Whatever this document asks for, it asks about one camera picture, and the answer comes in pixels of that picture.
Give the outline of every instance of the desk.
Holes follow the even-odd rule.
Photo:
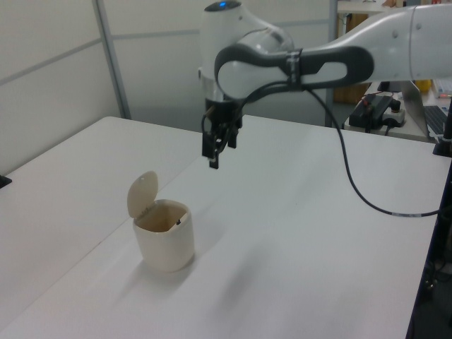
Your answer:
[[[338,14],[368,14],[369,16],[390,11],[391,8],[382,6],[384,0],[376,2],[338,1]]]
[[[432,144],[344,138],[370,201],[438,207],[451,160]],[[0,338],[405,338],[435,217],[365,205],[334,129],[244,117],[220,157],[217,171],[199,157],[157,195],[193,213],[190,266],[148,270],[127,220]]]
[[[369,89],[366,91],[366,94],[369,93],[376,93],[378,92],[377,88],[379,86],[379,83],[372,83],[369,87]],[[379,95],[392,95],[392,93],[389,92],[383,92],[379,93]],[[400,100],[400,107],[405,109],[405,105],[403,103],[403,100],[399,98],[398,93],[394,95],[394,99]],[[439,99],[434,96],[433,91],[430,90],[427,94],[422,94],[422,102],[424,103],[424,106],[429,105],[438,105],[440,107],[449,107],[451,100],[450,99]],[[386,132],[387,126],[382,126],[378,129],[372,129],[372,134],[379,134],[381,136],[384,136]],[[350,126],[349,119],[347,119],[344,123],[344,129],[348,131],[358,131],[358,132],[364,132],[364,129],[360,127]],[[428,139],[421,131],[419,126],[416,124],[416,122],[413,120],[413,118],[410,116],[409,112],[407,111],[405,113],[405,123],[402,125],[402,127],[394,127],[393,129],[389,130],[388,136],[393,136],[395,138],[404,138],[409,140],[416,140],[416,141],[423,141],[426,143],[433,143],[433,140]]]
[[[104,118],[10,173],[0,190],[0,330],[128,217],[131,182],[160,187],[195,160],[198,133]]]

